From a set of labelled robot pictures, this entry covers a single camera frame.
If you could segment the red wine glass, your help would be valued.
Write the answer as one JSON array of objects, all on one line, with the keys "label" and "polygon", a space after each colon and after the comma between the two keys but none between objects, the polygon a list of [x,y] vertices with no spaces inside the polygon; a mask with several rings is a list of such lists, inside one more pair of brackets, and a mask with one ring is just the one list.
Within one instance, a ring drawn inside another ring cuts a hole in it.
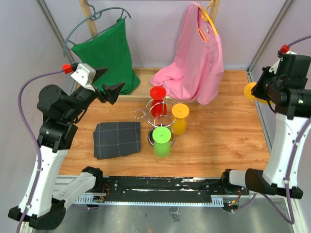
[{"label": "red wine glass", "polygon": [[153,117],[167,114],[167,105],[162,105],[163,99],[166,97],[166,89],[162,86],[154,86],[150,90],[150,96],[153,99],[151,103],[151,114]]}]

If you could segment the green wine glass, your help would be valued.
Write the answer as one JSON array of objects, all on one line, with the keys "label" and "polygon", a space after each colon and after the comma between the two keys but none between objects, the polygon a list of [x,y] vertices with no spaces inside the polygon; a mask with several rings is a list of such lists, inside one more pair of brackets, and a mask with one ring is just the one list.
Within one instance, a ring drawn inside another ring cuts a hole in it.
[{"label": "green wine glass", "polygon": [[171,131],[164,126],[160,126],[154,129],[152,134],[154,143],[154,154],[159,158],[166,158],[171,152]]}]

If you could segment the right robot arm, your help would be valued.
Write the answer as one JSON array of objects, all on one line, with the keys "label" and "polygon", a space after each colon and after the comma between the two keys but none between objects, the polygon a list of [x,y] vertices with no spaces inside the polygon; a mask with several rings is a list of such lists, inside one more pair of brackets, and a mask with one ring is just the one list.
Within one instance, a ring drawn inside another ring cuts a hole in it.
[{"label": "right robot arm", "polygon": [[249,83],[244,91],[264,100],[276,115],[276,132],[269,162],[264,170],[245,171],[227,169],[219,180],[186,178],[118,179],[117,189],[130,192],[210,193],[221,189],[225,194],[240,192],[242,188],[263,195],[279,195],[300,199],[303,191],[298,187],[297,169],[311,128],[311,92],[305,89],[309,56],[294,53],[281,54],[271,67],[264,67],[258,82]]}]

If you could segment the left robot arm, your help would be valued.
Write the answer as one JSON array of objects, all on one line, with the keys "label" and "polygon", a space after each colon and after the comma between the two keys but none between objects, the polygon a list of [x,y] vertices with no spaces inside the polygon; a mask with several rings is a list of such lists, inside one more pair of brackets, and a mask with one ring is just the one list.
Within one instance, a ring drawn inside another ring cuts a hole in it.
[{"label": "left robot arm", "polygon": [[107,68],[92,68],[88,64],[66,64],[61,70],[79,83],[72,94],[66,94],[59,86],[50,84],[41,89],[37,108],[43,115],[39,134],[30,132],[36,149],[35,166],[22,201],[9,210],[9,218],[16,220],[17,232],[22,224],[37,230],[54,230],[62,222],[66,211],[85,192],[99,192],[104,187],[100,169],[86,167],[81,174],[59,192],[54,185],[73,139],[78,130],[77,123],[85,115],[94,100],[115,103],[112,95],[118,88],[104,86],[100,90],[95,82]]}]

